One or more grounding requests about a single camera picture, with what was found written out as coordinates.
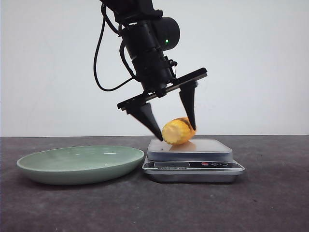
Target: black cable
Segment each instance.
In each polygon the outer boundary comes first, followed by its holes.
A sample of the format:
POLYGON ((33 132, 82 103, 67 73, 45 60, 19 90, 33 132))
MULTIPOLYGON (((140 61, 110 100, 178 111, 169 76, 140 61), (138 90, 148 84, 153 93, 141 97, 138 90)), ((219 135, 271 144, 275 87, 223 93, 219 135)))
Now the black cable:
MULTIPOLYGON (((106 6, 104 4, 102 4, 101 6, 101 11, 103 12, 106 12, 106 6)), ((97 76, 97 59, 98 59, 98 51, 100 49, 100 45, 101 45, 101 42, 102 42, 102 38, 103 38, 103 33, 104 33, 104 28, 105 28, 105 22, 106 22, 106 19, 105 17, 103 17, 103 23, 102 23, 102 28, 101 28, 101 33, 100 33, 100 36, 99 36, 99 39, 98 39, 98 44, 97 44, 97 47, 96 47, 96 52, 95 52, 95 57, 94 57, 94 60, 93 60, 93 74, 95 76, 95 80, 96 80, 96 83, 97 83, 97 86, 102 89, 103 91, 107 91, 107 92, 110 92, 110 91, 114 91, 118 88, 120 88, 121 86, 125 85, 126 83, 128 83, 129 81, 133 80, 133 78, 129 78, 127 79, 126 81, 124 81, 123 83, 121 83, 120 85, 116 86, 115 88, 103 88, 101 85, 100 85, 100 82, 98 81, 98 76, 97 76)))
POLYGON ((110 18, 108 18, 107 14, 106 14, 106 6, 104 7, 104 9, 101 8, 101 13, 102 13, 103 17, 106 19, 107 25, 110 27, 110 29, 112 29, 113 32, 118 34, 119 31, 114 27, 114 25, 110 21, 110 18))
POLYGON ((122 24, 119 23, 119 24, 118 24, 118 33, 121 32, 121 30, 122 30, 122 24))
POLYGON ((123 40, 122 40, 122 42, 120 44, 119 53, 120 53, 120 58, 121 58, 123 64, 125 65, 126 69, 130 73, 132 78, 135 78, 136 76, 135 76, 134 72, 132 71, 132 69, 130 69, 130 66, 128 65, 128 63, 126 61, 126 57, 125 57, 125 43, 124 43, 123 40))

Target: plate rim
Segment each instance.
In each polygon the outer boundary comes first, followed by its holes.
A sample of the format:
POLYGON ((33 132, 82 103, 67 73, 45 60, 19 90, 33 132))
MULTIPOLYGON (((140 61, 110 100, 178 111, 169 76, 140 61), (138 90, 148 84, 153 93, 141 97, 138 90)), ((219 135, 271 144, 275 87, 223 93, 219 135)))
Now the plate rim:
POLYGON ((62 148, 56 148, 56 149, 50 149, 50 150, 45 150, 45 151, 39 151, 39 152, 33 152, 30 153, 28 155, 25 155, 21 158, 19 158, 16 162, 16 165, 18 166, 18 168, 22 169, 22 170, 27 170, 27 171, 35 171, 35 172, 45 172, 45 173, 70 173, 70 172, 84 172, 84 171, 92 171, 92 170, 100 170, 100 169, 108 169, 108 168, 114 168, 114 167, 118 167, 118 166, 122 166, 124 164, 127 163, 122 163, 122 164, 117 164, 114 166, 108 166, 108 167, 99 167, 99 168, 87 168, 87 169, 77 169, 77 170, 44 170, 44 169, 36 169, 36 168, 29 168, 29 167, 25 167, 22 164, 20 164, 20 161, 22 159, 25 159, 28 156, 32 156, 34 154, 40 154, 40 153, 44 153, 44 152, 48 152, 48 151, 55 151, 55 150, 62 150, 62 149, 70 149, 70 148, 79 148, 79 147, 124 147, 124 148, 129 148, 129 149, 134 149, 137 150, 141 153, 141 157, 132 161, 139 161, 142 160, 145 156, 145 152, 143 152, 140 149, 134 148, 134 147, 129 147, 129 146, 117 146, 117 145, 88 145, 88 146, 70 146, 70 147, 62 147, 62 148))

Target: scale platform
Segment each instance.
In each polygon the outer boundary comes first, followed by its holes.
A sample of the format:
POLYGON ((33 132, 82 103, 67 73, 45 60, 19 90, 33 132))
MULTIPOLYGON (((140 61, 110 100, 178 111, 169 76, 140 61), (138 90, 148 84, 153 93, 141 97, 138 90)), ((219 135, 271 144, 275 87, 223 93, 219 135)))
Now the scale platform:
POLYGON ((214 139, 193 139, 182 145, 152 140, 143 171, 157 182, 233 182, 245 168, 233 151, 214 139))

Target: white wall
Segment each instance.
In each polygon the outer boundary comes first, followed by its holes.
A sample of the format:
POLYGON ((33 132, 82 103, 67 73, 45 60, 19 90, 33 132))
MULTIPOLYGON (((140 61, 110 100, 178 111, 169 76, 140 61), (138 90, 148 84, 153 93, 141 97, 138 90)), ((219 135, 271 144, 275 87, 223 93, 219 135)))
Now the white wall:
MULTIPOLYGON (((309 1, 153 0, 179 23, 166 54, 177 74, 200 67, 198 134, 309 133, 309 1)), ((117 103, 141 93, 132 82, 99 90, 92 73, 101 27, 98 0, 2 0, 1 135, 149 135, 117 103)), ((128 78, 121 39, 105 31, 98 75, 128 78)), ((160 127, 184 116, 178 91, 152 100, 160 127)))

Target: robotic arm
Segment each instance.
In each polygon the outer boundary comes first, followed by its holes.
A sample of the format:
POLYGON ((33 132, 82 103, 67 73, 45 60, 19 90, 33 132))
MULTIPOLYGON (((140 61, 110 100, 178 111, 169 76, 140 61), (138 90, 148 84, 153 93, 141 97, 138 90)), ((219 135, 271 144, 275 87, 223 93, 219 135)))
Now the robotic arm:
POLYGON ((126 110, 127 114, 134 116, 162 141, 161 130, 154 118, 150 103, 147 101, 156 97, 161 98, 168 92, 180 88, 183 106, 192 127, 196 129, 194 92, 197 80, 206 77, 207 70, 201 68, 176 78, 173 67, 177 65, 177 62, 164 56, 163 51, 173 49, 179 41, 180 29, 177 22, 172 18, 163 17, 161 10, 154 10, 152 0, 100 1, 104 17, 102 29, 104 29, 106 21, 113 31, 122 37, 119 49, 121 59, 131 74, 131 79, 140 82, 143 87, 142 94, 119 103, 118 109, 126 110), (108 19, 106 7, 113 11, 115 21, 119 24, 118 30, 108 19), (132 59, 136 74, 133 73, 125 60, 124 47, 132 59))

